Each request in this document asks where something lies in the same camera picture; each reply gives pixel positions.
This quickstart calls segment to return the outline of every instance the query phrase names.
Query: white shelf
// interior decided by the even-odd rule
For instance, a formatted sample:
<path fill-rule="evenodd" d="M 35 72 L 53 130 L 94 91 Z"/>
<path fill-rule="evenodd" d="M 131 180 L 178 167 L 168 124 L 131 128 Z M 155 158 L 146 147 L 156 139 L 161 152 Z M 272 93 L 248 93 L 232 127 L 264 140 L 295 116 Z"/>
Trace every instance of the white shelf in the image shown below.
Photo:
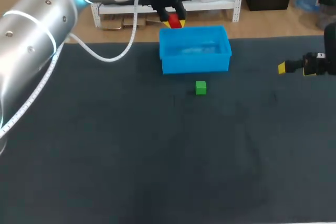
<path fill-rule="evenodd" d="M 199 0 L 184 1 L 183 5 L 187 12 L 195 10 L 222 10 L 233 9 L 233 22 L 239 21 L 240 6 L 242 0 L 223 0 L 209 3 L 202 3 Z M 129 14 L 134 12 L 134 7 L 130 5 L 99 5 L 92 4 L 91 10 L 93 14 L 94 24 L 97 28 L 101 27 L 101 14 Z M 173 8 L 167 8 L 167 11 L 173 12 Z M 138 13 L 153 13 L 154 10 L 150 6 L 138 6 Z"/>
<path fill-rule="evenodd" d="M 233 9 L 235 0 L 222 0 L 215 2 L 202 3 L 199 0 L 191 0 L 183 2 L 184 8 L 187 12 L 195 10 L 222 10 Z M 168 12 L 174 12 L 171 7 L 166 9 Z M 150 6 L 138 6 L 138 13 L 153 13 L 155 12 Z M 133 5 L 101 5 L 99 7 L 100 14 L 127 14 L 134 13 Z"/>

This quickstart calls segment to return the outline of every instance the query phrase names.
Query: white cable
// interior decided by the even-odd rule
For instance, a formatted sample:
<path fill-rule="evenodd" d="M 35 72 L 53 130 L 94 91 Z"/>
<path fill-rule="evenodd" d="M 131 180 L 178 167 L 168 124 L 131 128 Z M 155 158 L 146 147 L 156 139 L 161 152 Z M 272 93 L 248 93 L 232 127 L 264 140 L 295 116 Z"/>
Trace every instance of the white cable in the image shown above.
<path fill-rule="evenodd" d="M 30 95 L 30 97 L 27 99 L 27 101 L 23 104 L 23 106 L 16 112 L 16 114 L 0 129 L 0 139 L 7 134 L 8 131 L 20 120 L 20 118 L 26 113 L 26 111 L 29 109 L 29 107 L 32 105 L 32 103 L 35 101 L 35 99 L 38 97 L 38 95 L 41 93 L 42 89 L 46 85 L 47 81 L 49 80 L 51 74 L 54 71 L 55 65 L 57 63 L 57 60 L 59 58 L 59 55 L 62 51 L 63 45 L 60 45 L 60 47 L 57 49 L 56 53 L 52 57 L 50 66 L 43 76 L 42 80 L 36 87 L 36 89 L 33 91 L 33 93 Z"/>
<path fill-rule="evenodd" d="M 115 62 L 117 60 L 120 60 L 122 57 L 124 57 L 128 53 L 128 51 L 130 50 L 130 48 L 132 47 L 132 44 L 134 42 L 135 34 L 137 32 L 136 28 L 137 28 L 137 25 L 138 25 L 138 4 L 139 4 L 139 0 L 134 0 L 133 29 L 132 29 L 132 35 L 131 35 L 130 42 L 128 43 L 126 49 L 121 54 L 119 54 L 118 56 L 116 56 L 114 58 L 108 59 L 108 58 L 101 57 L 100 55 L 98 55 L 94 51 L 92 51 L 92 49 L 89 48 L 76 35 L 70 34 L 70 37 L 72 37 L 74 40 L 76 40 L 79 45 L 81 45 L 89 54 L 91 54 L 92 56 L 94 56 L 98 60 L 101 60 L 103 62 Z"/>

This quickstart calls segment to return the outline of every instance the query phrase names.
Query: red object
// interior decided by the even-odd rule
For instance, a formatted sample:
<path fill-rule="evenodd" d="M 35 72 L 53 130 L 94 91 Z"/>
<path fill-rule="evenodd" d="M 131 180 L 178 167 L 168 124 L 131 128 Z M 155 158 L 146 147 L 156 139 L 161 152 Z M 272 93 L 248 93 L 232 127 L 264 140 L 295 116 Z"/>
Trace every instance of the red object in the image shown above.
<path fill-rule="evenodd" d="M 171 14 L 169 16 L 168 23 L 171 28 L 182 28 L 182 25 L 180 23 L 180 20 L 178 19 L 178 15 L 176 13 Z"/>

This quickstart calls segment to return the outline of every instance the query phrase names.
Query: dark gray mat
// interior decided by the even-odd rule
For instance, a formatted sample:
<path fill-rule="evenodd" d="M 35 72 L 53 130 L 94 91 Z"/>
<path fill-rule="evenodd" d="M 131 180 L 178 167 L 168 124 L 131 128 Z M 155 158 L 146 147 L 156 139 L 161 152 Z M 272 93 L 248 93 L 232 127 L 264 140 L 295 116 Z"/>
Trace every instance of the dark gray mat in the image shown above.
<path fill-rule="evenodd" d="M 179 76 L 158 44 L 67 45 L 0 158 L 0 223 L 336 221 L 336 77 L 277 75 L 323 38 L 231 44 L 228 73 Z"/>

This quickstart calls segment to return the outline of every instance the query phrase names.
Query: robotic arm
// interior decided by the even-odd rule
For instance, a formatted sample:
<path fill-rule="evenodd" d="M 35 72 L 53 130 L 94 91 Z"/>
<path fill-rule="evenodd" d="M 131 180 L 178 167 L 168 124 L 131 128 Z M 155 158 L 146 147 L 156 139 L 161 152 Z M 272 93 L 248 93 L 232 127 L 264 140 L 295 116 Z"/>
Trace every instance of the robotic arm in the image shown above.
<path fill-rule="evenodd" d="M 17 112 L 24 91 L 67 38 L 81 11 L 91 3 L 124 1 L 127 0 L 20 0 L 3 15 L 0 128 Z M 0 136 L 0 153 L 4 145 Z"/>

